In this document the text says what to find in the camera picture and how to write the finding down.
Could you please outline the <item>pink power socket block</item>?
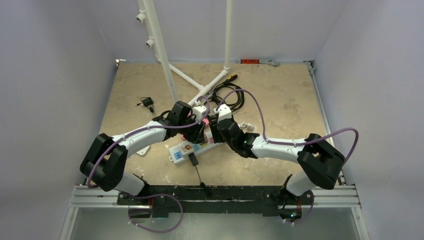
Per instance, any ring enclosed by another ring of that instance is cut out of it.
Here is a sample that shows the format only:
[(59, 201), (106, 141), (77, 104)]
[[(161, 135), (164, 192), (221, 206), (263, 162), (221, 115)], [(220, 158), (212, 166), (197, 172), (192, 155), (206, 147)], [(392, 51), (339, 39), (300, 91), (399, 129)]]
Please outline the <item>pink power socket block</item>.
[(208, 117), (205, 117), (201, 120), (198, 125), (185, 128), (181, 134), (181, 138), (184, 140), (194, 141), (199, 139), (204, 139), (205, 129), (209, 125)]

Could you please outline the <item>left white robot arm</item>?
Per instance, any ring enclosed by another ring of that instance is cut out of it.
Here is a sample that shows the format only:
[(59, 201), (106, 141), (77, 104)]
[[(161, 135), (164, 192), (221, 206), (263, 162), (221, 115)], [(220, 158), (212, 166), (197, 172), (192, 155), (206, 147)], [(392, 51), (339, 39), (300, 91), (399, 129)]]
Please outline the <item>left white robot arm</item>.
[(127, 159), (148, 146), (176, 135), (182, 135), (192, 143), (203, 140), (203, 120), (209, 108), (208, 102), (190, 106), (177, 101), (172, 109), (135, 130), (115, 136), (105, 133), (97, 135), (79, 168), (87, 178), (87, 187), (100, 188), (105, 192), (117, 190), (129, 194), (130, 199), (138, 205), (146, 203), (149, 199), (146, 183), (140, 177), (125, 172)]

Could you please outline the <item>black plug adapter with cable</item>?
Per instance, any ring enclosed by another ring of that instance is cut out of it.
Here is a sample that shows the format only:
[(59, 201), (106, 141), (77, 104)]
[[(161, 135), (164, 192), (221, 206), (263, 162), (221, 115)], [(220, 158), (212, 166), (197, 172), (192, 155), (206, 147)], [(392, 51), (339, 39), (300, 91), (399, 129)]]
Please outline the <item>black plug adapter with cable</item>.
[(140, 98), (140, 102), (139, 103), (136, 103), (134, 106), (135, 107), (138, 107), (138, 106), (141, 106), (141, 105), (143, 105), (145, 108), (147, 108), (151, 113), (154, 113), (155, 112), (155, 110), (154, 110), (154, 101), (153, 101), (153, 99), (150, 96), (148, 96), (148, 97), (141, 97)]

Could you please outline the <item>white USB plug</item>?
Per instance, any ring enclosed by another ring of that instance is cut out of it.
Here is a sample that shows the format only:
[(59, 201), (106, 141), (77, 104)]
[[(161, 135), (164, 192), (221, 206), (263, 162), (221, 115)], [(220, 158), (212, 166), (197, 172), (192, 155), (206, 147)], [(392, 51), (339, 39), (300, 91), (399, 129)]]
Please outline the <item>white USB plug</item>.
[(136, 153), (139, 156), (145, 156), (149, 152), (150, 148), (151, 148), (150, 145), (149, 146), (146, 146), (146, 147), (142, 148), (141, 150), (138, 150)]

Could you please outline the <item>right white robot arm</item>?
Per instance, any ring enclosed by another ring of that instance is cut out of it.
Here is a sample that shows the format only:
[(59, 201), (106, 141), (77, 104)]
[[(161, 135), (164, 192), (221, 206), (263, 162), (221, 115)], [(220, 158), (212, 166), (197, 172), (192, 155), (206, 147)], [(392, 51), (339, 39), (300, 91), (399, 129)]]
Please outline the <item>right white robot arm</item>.
[(243, 132), (232, 118), (211, 122), (210, 128), (216, 143), (226, 143), (243, 158), (273, 158), (299, 164), (302, 170), (288, 177), (280, 191), (282, 200), (288, 204), (315, 187), (334, 189), (346, 160), (330, 143), (318, 141), (320, 135), (315, 133), (283, 145), (265, 140), (258, 133)]

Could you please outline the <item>white power strip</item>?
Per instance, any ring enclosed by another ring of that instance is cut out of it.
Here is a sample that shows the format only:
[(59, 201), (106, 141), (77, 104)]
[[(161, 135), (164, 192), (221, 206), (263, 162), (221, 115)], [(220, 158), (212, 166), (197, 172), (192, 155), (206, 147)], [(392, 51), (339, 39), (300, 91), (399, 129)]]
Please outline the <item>white power strip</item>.
[[(207, 131), (211, 131), (211, 127), (212, 128), (213, 127), (217, 128), (217, 123), (216, 122), (213, 122), (213, 123), (210, 123), (208, 126), (209, 126), (209, 130), (205, 130), (204, 133), (206, 133)], [(178, 130), (178, 133), (180, 135), (182, 135), (183, 130), (184, 130), (184, 128), (179, 129)], [(184, 162), (189, 161), (190, 160), (190, 156), (200, 155), (200, 154), (205, 153), (205, 152), (207, 152), (207, 151), (209, 151), (209, 150), (211, 150), (213, 148), (216, 148), (216, 147), (218, 147), (218, 146), (220, 146), (221, 144), (224, 144), (224, 143), (225, 143), (224, 140), (223, 140), (223, 143), (209, 143), (208, 140), (206, 140), (206, 142), (203, 143), (203, 144), (193, 144), (192, 143), (192, 145), (194, 147), (194, 152), (192, 152), (192, 153), (190, 153), (188, 155), (184, 155), (183, 156), (184, 157)], [(173, 160), (172, 160), (173, 153), (180, 151), (179, 150), (179, 147), (178, 147), (179, 144), (177, 144), (176, 146), (173, 146), (173, 147), (170, 147), (169, 148), (169, 159), (170, 159), (171, 162), (173, 162)]]

